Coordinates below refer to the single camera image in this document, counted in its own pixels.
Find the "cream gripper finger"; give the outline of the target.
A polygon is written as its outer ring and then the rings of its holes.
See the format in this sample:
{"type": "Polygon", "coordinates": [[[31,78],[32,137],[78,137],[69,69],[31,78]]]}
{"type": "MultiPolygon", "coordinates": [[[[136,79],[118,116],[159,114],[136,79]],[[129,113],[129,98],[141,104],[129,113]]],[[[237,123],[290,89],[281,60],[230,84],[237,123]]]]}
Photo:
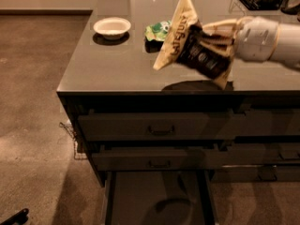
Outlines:
{"type": "Polygon", "coordinates": [[[232,31],[237,25],[236,19],[222,20],[218,22],[206,23],[202,29],[205,32],[216,32],[216,31],[232,31]]]}

